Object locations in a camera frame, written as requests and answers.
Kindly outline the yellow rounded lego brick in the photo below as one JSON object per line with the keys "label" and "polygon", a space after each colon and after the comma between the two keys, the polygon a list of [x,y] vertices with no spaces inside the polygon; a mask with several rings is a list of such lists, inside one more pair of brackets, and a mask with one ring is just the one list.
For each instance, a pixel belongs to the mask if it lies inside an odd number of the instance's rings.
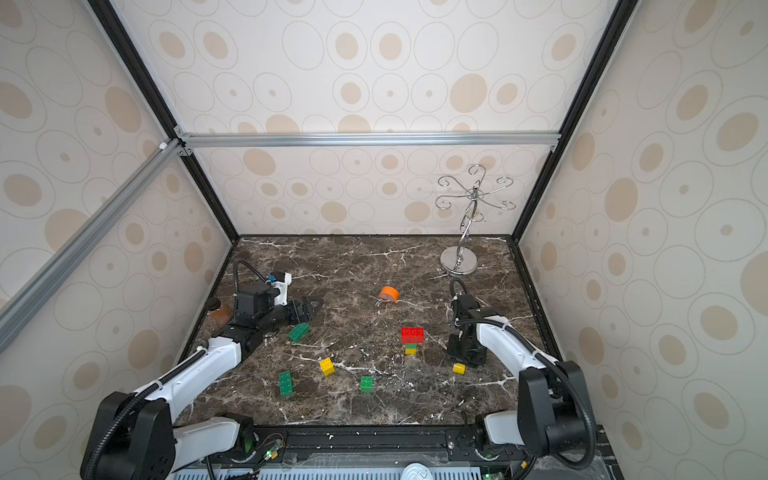
{"label": "yellow rounded lego brick", "polygon": [[335,372],[335,366],[330,358],[320,360],[319,366],[324,376],[329,376]]}

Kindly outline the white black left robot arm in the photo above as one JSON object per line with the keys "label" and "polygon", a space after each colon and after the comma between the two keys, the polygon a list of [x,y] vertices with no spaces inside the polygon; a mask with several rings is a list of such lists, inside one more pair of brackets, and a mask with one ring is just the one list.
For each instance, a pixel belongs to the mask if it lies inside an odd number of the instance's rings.
{"label": "white black left robot arm", "polygon": [[242,287],[229,320],[206,345],[145,386],[114,392],[98,406],[80,466],[83,479],[165,479],[209,456],[237,462],[258,453],[252,419],[223,414],[184,427],[179,415],[199,394],[235,369],[282,327],[306,326],[324,305],[320,297],[288,297],[287,279]]}

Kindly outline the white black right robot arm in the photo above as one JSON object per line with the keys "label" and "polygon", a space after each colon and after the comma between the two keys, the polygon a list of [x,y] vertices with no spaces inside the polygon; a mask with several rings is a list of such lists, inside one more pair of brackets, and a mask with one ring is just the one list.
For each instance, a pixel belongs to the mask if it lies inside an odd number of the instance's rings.
{"label": "white black right robot arm", "polygon": [[598,422],[585,376],[573,361],[559,361],[525,338],[511,321],[468,293],[451,299],[453,324],[447,354],[467,367],[493,354],[517,381],[517,408],[479,417],[476,452],[495,458],[505,447],[521,449],[526,465],[553,457],[572,470],[589,467],[597,450]]}

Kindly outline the red long lego brick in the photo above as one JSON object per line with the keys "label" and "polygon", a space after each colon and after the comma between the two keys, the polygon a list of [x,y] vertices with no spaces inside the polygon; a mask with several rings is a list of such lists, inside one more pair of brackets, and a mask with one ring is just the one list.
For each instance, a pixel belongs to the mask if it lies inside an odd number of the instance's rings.
{"label": "red long lego brick", "polygon": [[408,344],[423,344],[425,341],[425,331],[423,328],[416,327],[403,327],[401,329],[401,343]]}

